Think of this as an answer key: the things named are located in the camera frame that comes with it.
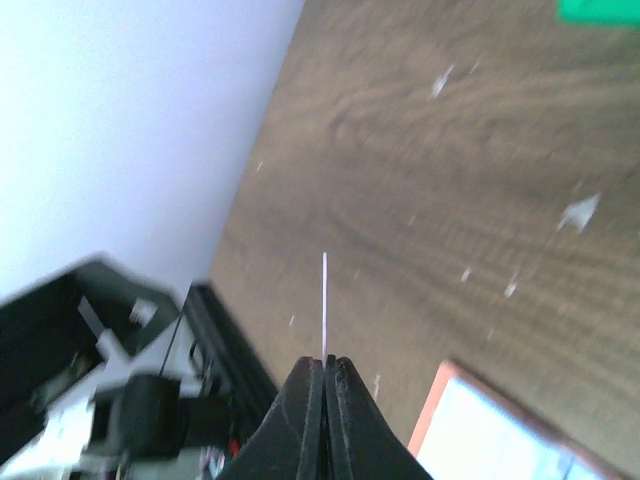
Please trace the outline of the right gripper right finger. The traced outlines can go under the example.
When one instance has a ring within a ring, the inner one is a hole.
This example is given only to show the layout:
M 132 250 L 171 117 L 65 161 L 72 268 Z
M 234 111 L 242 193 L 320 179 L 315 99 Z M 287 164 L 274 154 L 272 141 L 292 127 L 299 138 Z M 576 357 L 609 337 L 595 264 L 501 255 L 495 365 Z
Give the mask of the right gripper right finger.
M 330 479 L 431 477 L 393 434 L 349 358 L 327 358 L 324 397 Z

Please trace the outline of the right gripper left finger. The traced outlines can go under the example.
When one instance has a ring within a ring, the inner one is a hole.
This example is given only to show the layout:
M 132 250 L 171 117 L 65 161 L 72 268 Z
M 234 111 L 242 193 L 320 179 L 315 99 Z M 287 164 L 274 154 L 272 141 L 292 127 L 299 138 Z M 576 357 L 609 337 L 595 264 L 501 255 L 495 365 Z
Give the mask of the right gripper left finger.
M 259 428 L 220 474 L 222 479 L 319 479 L 324 369 L 300 358 Z

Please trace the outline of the pink card holder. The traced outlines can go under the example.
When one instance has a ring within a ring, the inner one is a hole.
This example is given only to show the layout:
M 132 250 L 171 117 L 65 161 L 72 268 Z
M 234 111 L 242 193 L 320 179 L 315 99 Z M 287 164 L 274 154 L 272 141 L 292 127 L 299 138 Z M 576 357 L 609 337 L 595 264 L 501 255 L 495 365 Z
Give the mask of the pink card holder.
M 437 369 L 408 450 L 435 479 L 630 477 L 452 359 Z

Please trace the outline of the red white card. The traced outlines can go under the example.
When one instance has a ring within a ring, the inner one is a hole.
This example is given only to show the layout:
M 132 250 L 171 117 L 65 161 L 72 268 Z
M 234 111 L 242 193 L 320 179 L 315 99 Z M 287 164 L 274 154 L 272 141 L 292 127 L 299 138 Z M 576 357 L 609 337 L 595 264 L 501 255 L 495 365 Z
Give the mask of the red white card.
M 328 358 L 328 252 L 322 253 L 322 365 L 326 368 Z

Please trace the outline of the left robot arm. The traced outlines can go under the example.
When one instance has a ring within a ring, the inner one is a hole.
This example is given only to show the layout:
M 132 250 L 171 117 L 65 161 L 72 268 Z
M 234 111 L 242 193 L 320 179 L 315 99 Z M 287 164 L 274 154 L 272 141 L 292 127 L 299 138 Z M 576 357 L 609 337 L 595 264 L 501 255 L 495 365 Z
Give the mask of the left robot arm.
M 2 299 L 3 478 L 126 479 L 226 450 L 231 409 L 204 390 L 184 308 L 201 274 L 95 257 Z

